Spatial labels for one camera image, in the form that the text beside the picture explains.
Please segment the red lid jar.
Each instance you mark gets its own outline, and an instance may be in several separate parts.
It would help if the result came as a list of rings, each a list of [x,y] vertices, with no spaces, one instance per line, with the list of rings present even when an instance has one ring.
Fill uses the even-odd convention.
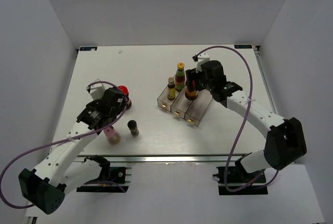
[[[194,101],[197,99],[199,92],[198,91],[189,91],[187,86],[186,86],[186,90],[185,90],[185,97],[190,100],[190,101]]]
[[[126,109],[129,110],[132,106],[132,101],[129,97],[128,88],[126,86],[120,85],[120,86],[118,86],[118,89],[121,90],[124,93],[124,95],[126,97]]]

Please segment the green label sauce bottle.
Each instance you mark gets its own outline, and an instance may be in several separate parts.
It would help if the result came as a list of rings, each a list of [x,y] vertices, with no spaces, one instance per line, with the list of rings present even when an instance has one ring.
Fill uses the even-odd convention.
[[[180,62],[177,64],[177,71],[175,75],[175,89],[181,91],[185,86],[185,65]]]

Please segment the small yellow label bottle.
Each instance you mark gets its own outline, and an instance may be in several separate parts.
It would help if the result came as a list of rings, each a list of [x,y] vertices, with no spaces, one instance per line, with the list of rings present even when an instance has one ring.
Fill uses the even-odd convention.
[[[168,78],[168,93],[167,98],[169,100],[175,99],[175,81],[173,77]]]

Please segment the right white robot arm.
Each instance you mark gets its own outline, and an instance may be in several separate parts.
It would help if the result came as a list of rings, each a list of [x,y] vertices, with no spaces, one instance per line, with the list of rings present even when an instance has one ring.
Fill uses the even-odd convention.
[[[189,91],[207,90],[216,102],[242,116],[266,139],[264,149],[235,162],[238,180],[246,182],[255,172],[267,168],[280,171],[306,155],[301,122],[295,117],[286,119],[250,100],[241,86],[227,80],[219,61],[207,61],[200,70],[189,69],[185,74]]]

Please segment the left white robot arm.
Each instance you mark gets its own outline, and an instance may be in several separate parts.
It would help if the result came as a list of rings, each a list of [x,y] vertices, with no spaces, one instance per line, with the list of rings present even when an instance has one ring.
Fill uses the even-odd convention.
[[[24,169],[19,174],[23,197],[49,215],[81,185],[106,181],[110,163],[102,156],[90,156],[73,170],[69,167],[89,143],[122,116],[126,103],[127,95],[117,88],[106,89],[99,99],[88,103],[68,132],[68,141],[53,148],[32,170]]]

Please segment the clear three-slot organizer tray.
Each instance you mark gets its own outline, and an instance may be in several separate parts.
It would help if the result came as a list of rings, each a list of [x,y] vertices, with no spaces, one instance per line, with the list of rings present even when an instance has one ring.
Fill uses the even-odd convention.
[[[185,97],[184,87],[181,91],[175,90],[175,99],[167,98],[168,84],[157,98],[157,105],[174,114],[176,117],[184,119],[186,122],[199,126],[203,116],[205,115],[211,101],[212,96],[206,90],[199,91],[198,97],[194,101],[190,101]]]

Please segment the pink cap spice bottle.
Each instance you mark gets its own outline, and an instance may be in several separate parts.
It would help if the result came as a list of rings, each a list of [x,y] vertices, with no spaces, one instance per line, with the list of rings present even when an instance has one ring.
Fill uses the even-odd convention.
[[[115,130],[113,126],[104,129],[104,134],[108,142],[112,145],[118,144],[121,140],[120,134]]]

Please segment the black cap spice bottle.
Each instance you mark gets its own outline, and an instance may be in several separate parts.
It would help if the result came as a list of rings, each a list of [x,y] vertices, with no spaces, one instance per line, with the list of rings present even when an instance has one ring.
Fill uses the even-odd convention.
[[[137,127],[137,122],[135,120],[130,120],[128,123],[127,123],[127,126],[131,132],[131,135],[136,137],[139,135],[139,130],[138,130],[138,127]]]

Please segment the blue corner label right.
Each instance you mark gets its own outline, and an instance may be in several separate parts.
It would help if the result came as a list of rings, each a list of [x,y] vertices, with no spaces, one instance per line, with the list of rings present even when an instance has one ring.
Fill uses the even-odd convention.
[[[252,49],[252,45],[250,44],[236,44],[234,45],[235,49]]]

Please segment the blue corner label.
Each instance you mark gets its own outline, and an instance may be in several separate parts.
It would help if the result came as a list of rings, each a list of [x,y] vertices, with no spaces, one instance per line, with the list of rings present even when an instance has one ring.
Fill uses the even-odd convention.
[[[96,51],[97,46],[80,47],[79,51]]]
[[[236,44],[234,45],[235,49],[252,49],[252,45],[250,44]]]

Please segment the blue corner label left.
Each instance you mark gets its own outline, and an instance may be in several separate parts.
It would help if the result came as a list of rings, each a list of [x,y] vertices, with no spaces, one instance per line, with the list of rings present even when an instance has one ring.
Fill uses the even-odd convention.
[[[96,51],[97,46],[80,47],[79,51]]]

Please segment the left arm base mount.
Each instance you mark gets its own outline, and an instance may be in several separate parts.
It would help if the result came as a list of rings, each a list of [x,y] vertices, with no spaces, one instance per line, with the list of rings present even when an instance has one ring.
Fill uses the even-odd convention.
[[[101,167],[96,179],[90,180],[76,189],[85,193],[126,193],[131,182],[132,169],[130,167],[112,165],[101,156],[85,157],[82,162],[95,162]]]

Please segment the aluminium table rail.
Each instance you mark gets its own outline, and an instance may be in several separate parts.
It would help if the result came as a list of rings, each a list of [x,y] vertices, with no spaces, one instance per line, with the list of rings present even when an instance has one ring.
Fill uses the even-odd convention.
[[[227,155],[100,155],[111,163],[224,163]]]

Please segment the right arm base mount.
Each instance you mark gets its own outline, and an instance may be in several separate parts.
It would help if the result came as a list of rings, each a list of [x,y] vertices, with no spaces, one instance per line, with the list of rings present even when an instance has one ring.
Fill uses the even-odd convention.
[[[257,175],[260,177],[246,188],[237,191],[237,192],[229,192],[224,183],[224,172],[226,168],[226,158],[223,161],[219,161],[216,165],[216,172],[212,175],[212,179],[217,182],[219,195],[220,196],[231,196],[231,195],[267,195],[267,183],[265,173],[261,173],[260,171],[254,172],[251,174],[244,174],[238,167],[236,167],[235,162],[243,158],[245,154],[242,156],[233,156],[229,167],[227,168],[227,185],[231,190],[237,189],[239,187],[244,186],[249,183],[252,179],[254,179]]]

